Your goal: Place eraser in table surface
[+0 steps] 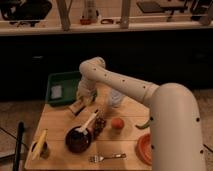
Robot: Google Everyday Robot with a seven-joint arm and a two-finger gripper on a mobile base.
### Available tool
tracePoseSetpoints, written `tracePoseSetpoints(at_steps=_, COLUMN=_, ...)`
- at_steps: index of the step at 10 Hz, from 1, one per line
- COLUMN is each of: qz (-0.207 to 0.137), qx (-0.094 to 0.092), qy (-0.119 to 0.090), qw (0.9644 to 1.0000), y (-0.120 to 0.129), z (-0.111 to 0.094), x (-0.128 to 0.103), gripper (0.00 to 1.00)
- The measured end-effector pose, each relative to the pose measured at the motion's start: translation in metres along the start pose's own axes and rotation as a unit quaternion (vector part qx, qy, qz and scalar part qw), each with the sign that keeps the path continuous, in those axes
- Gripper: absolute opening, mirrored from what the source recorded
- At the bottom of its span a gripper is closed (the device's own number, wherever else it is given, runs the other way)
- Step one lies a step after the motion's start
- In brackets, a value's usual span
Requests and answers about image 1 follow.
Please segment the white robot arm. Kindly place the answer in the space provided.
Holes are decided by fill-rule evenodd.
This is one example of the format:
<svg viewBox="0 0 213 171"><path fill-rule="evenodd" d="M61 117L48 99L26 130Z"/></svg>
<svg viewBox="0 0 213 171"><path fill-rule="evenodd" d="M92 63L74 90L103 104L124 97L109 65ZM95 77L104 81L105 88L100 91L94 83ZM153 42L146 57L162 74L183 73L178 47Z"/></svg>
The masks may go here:
<svg viewBox="0 0 213 171"><path fill-rule="evenodd" d="M83 61L79 71L81 96L100 82L149 108L152 171L206 171L199 107L188 88L111 72L101 57Z"/></svg>

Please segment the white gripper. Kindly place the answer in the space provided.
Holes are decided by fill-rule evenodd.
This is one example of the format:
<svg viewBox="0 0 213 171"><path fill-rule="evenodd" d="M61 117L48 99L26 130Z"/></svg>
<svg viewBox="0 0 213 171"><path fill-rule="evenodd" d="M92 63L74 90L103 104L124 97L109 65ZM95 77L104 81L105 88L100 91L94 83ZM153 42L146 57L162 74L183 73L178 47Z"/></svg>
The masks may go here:
<svg viewBox="0 0 213 171"><path fill-rule="evenodd" d="M86 77L82 77L77 87L76 98L84 98L93 101L96 98L96 95L96 83Z"/></svg>

